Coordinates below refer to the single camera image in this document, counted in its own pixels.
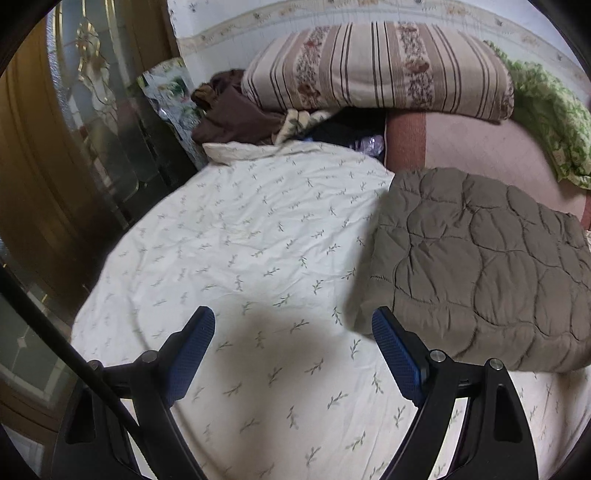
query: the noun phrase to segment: blue gripper pad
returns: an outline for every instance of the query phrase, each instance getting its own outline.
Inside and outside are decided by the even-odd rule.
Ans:
[[[210,308],[200,307],[195,314],[200,317],[196,321],[193,317],[189,320],[195,323],[193,330],[180,347],[165,378],[164,396],[168,406],[187,394],[215,332],[216,318]]]
[[[372,331],[400,393],[417,408],[421,407],[425,400],[421,389],[421,372],[380,309],[372,316]]]

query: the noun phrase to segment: striped pillow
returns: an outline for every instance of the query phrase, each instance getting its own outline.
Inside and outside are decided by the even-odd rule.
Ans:
[[[242,93],[271,111],[396,107],[508,118],[511,77],[465,33],[426,24],[346,24],[278,38],[242,79]]]

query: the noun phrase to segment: bed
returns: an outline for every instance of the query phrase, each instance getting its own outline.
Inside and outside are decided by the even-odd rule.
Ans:
[[[216,333],[175,418],[210,479],[377,480],[415,413],[356,331],[393,174],[328,144],[209,144],[212,163],[106,261],[72,345],[115,365],[158,349],[199,305]],[[512,373],[547,479],[591,418],[589,367]],[[445,475],[456,403],[432,476]]]

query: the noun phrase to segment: brown cloth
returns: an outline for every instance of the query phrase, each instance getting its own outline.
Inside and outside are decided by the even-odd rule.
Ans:
[[[271,143],[271,137],[281,129],[284,120],[284,114],[263,112],[232,86],[224,90],[215,106],[193,128],[191,138],[197,144]]]
[[[242,81],[244,70],[234,69],[227,72],[216,73],[208,83],[202,83],[191,94],[191,100],[206,112],[217,103],[218,97],[230,86],[238,88]]]

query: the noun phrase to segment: floral wallpaper border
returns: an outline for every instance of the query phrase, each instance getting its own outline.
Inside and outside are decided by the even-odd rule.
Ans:
[[[504,17],[454,0],[288,0],[238,15],[192,37],[178,38],[177,42],[182,55],[188,56],[266,25],[331,11],[352,14],[384,11],[421,15],[427,22],[443,20],[451,24],[478,27],[486,33],[501,35],[520,48],[544,58],[564,71],[581,90],[591,93],[591,82],[581,68],[554,46]]]

